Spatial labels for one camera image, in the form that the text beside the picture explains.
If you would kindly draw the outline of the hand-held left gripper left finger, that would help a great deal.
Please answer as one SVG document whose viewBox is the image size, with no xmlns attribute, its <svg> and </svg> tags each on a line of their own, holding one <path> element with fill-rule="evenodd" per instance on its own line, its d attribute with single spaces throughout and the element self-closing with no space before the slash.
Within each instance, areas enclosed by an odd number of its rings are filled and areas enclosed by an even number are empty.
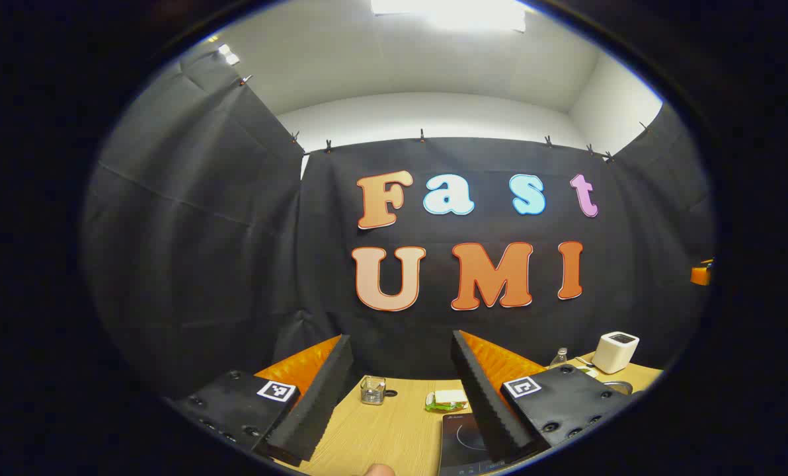
<svg viewBox="0 0 788 476">
<path fill-rule="evenodd" d="M 225 372 L 171 404 L 243 454 L 297 467 L 312 458 L 353 381 L 352 341 L 339 335 L 257 373 Z"/>
</svg>

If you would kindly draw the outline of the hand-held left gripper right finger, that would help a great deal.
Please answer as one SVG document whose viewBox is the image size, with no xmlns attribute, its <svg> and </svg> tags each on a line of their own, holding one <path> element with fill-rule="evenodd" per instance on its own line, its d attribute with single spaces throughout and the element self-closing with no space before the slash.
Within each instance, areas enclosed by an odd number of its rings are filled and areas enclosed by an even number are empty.
<svg viewBox="0 0 788 476">
<path fill-rule="evenodd" d="M 460 329 L 451 358 L 490 456 L 509 463 L 564 446 L 635 400 L 571 364 L 548 370 Z"/>
</svg>

